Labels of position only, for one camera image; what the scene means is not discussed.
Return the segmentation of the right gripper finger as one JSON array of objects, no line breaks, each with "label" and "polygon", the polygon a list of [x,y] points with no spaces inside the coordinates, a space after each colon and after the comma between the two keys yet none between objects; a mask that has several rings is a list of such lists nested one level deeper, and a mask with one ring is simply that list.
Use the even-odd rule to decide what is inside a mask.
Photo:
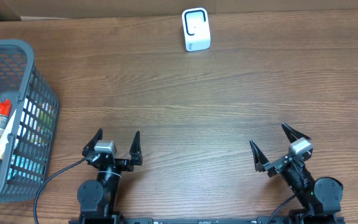
[{"label": "right gripper finger", "polygon": [[253,157],[254,157],[254,165],[256,167],[265,167],[269,164],[269,160],[265,157],[263,152],[259,149],[255,142],[249,141]]},{"label": "right gripper finger", "polygon": [[284,130],[288,140],[293,143],[301,138],[305,138],[306,140],[310,141],[311,138],[289,126],[287,123],[281,124],[282,129]]}]

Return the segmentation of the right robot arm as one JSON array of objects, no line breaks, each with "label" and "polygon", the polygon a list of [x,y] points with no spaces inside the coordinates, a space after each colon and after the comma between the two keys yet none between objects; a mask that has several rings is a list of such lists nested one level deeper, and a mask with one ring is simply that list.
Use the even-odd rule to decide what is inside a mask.
[{"label": "right robot arm", "polygon": [[333,177],[314,179],[305,162],[311,158],[311,138],[282,123],[290,145],[288,153],[270,162],[256,143],[249,141],[254,167],[269,177],[281,175],[293,195],[282,202],[263,223],[344,223],[341,211],[343,184]]}]

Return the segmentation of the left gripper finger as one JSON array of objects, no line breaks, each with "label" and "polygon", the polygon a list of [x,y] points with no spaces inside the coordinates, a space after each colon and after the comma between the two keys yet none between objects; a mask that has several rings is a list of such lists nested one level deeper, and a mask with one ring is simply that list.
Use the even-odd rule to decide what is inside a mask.
[{"label": "left gripper finger", "polygon": [[134,136],[134,140],[132,142],[129,154],[131,155],[132,161],[142,160],[142,151],[140,146],[140,131],[137,131]]},{"label": "left gripper finger", "polygon": [[99,140],[103,138],[103,130],[99,129],[89,143],[84,147],[84,151],[92,151]]}]

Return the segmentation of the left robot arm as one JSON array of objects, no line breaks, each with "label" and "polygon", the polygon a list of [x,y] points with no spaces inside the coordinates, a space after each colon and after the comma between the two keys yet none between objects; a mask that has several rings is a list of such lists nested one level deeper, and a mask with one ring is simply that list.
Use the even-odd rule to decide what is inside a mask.
[{"label": "left robot arm", "polygon": [[77,191],[80,203],[79,223],[126,223],[124,216],[115,210],[122,172],[132,172],[135,166],[143,163],[140,146],[140,132],[135,133],[130,158],[117,157],[114,141],[103,139],[103,130],[99,129],[83,148],[82,155],[87,164],[98,170],[95,179],[83,182]]}]

